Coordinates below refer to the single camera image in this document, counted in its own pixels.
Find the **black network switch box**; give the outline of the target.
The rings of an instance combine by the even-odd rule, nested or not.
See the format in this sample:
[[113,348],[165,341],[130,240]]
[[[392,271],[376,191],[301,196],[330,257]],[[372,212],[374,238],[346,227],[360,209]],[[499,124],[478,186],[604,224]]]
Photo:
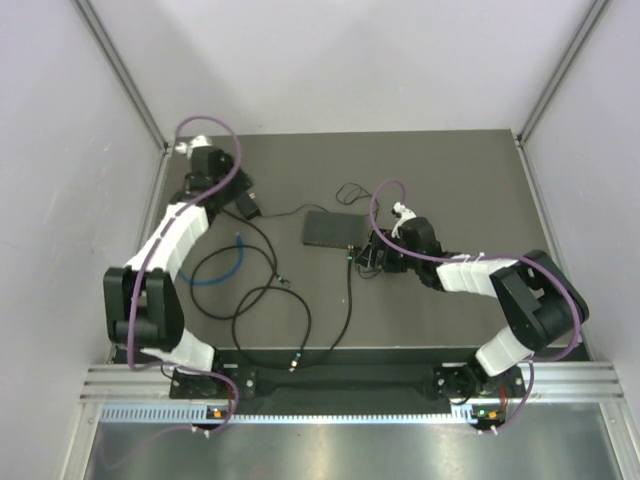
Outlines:
[[362,248],[367,224],[361,215],[309,211],[302,228],[302,243],[306,246],[347,249]]

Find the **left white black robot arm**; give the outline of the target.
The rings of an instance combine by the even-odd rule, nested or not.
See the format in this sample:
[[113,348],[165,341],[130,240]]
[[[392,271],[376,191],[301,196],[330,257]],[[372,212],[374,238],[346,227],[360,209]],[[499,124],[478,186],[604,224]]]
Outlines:
[[103,277],[109,340],[180,366],[183,372],[194,371],[192,384],[209,397],[224,390],[227,374],[214,364],[215,348],[186,328],[175,283],[192,247],[216,215],[247,192],[253,182],[238,171],[213,195],[189,204],[214,184],[211,175],[187,175],[185,186],[171,197],[158,227],[141,250],[124,266],[109,268]]

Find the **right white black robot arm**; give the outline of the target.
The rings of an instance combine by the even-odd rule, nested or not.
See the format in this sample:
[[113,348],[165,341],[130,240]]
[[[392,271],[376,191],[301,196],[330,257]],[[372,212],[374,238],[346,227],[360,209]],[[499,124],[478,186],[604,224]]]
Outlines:
[[470,293],[496,299],[507,326],[482,345],[467,361],[466,380],[476,394],[498,389],[503,373],[519,362],[540,355],[564,335],[570,343],[547,356],[556,361],[580,341],[581,325],[589,316],[586,302],[557,265],[541,250],[522,257],[500,258],[445,252],[433,234],[374,231],[355,263],[371,271],[414,271],[428,288],[447,293]]

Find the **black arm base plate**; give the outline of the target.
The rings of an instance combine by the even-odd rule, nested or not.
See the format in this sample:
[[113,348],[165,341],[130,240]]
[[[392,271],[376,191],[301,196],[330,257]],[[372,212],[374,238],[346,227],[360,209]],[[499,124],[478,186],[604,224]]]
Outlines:
[[245,400],[294,392],[399,392],[419,399],[516,399],[525,392],[519,367],[483,373],[472,348],[223,349],[214,371],[232,379]]

